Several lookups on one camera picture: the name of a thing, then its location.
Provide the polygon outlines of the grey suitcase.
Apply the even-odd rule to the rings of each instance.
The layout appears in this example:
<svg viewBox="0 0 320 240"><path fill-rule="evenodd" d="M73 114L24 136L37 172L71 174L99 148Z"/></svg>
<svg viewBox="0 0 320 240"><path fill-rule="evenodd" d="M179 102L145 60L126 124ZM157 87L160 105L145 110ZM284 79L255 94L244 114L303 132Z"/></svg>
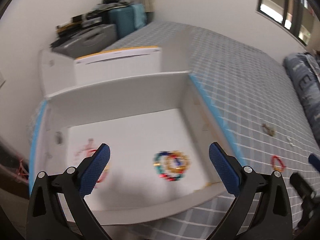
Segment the grey suitcase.
<svg viewBox="0 0 320 240"><path fill-rule="evenodd" d="M102 24L85 29L59 45L51 44L52 52L74 59L102 51L117 40L115 24Z"/></svg>

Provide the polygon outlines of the blue patterned duvet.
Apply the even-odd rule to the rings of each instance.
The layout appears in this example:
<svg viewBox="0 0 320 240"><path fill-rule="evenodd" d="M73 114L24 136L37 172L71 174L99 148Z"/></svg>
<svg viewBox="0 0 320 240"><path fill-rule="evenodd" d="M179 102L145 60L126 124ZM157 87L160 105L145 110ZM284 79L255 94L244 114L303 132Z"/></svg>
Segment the blue patterned duvet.
<svg viewBox="0 0 320 240"><path fill-rule="evenodd" d="M319 58L310 53L290 54L283 66L292 81L316 142L319 142Z"/></svg>

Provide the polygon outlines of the teal suitcase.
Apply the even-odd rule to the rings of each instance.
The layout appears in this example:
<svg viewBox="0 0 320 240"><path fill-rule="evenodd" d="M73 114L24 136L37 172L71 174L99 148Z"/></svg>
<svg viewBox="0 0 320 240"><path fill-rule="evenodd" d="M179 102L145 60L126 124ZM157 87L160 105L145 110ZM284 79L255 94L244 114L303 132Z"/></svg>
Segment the teal suitcase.
<svg viewBox="0 0 320 240"><path fill-rule="evenodd" d="M133 9L129 6L111 9L108 13L110 23L116 25L118 39L137 31L134 26Z"/></svg>

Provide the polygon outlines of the grey checked bed sheet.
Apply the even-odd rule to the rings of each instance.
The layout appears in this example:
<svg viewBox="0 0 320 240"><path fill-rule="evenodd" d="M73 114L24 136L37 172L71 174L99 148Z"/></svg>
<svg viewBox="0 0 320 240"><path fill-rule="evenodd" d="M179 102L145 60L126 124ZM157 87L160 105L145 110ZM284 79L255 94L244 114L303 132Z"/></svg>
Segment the grey checked bed sheet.
<svg viewBox="0 0 320 240"><path fill-rule="evenodd" d="M221 34L175 22L152 22L111 48L162 46L182 30L191 34L193 74L219 110L245 163L269 174L271 157L277 155L286 166L286 183L298 172L319 191L319 173L308 162L310 154L319 154L319 146L293 84L276 60Z"/></svg>

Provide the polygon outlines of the white cardboard box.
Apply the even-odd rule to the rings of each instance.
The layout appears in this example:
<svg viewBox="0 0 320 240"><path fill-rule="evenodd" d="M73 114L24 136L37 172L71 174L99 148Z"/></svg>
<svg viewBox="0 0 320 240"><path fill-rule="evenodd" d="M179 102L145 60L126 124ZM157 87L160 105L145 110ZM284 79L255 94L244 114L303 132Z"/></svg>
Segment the white cardboard box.
<svg viewBox="0 0 320 240"><path fill-rule="evenodd" d="M102 225L169 217L225 188L209 158L218 142L242 153L191 71L191 34L162 46L112 49L73 59L39 56L44 101L30 149L29 183L60 174L101 145L110 160L85 201Z"/></svg>

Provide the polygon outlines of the pile of dark clothes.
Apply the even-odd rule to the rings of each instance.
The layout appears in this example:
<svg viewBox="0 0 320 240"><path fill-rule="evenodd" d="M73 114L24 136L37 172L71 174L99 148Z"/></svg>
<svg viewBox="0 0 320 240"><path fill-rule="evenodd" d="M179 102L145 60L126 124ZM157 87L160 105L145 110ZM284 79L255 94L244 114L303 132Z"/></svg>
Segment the pile of dark clothes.
<svg viewBox="0 0 320 240"><path fill-rule="evenodd" d="M85 16L88 20L96 17L101 17L104 13L108 12L111 9L127 7L129 5L132 5L133 3L134 0L102 0L101 3L97 4Z"/></svg>

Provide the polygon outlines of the window with dark frame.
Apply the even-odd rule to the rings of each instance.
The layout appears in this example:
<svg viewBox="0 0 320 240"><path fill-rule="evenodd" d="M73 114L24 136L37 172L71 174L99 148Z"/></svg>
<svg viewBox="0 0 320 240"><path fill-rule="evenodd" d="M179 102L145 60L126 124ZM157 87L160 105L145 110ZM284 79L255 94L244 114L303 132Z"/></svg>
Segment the window with dark frame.
<svg viewBox="0 0 320 240"><path fill-rule="evenodd" d="M257 11L307 46L318 20L308 0L258 0Z"/></svg>

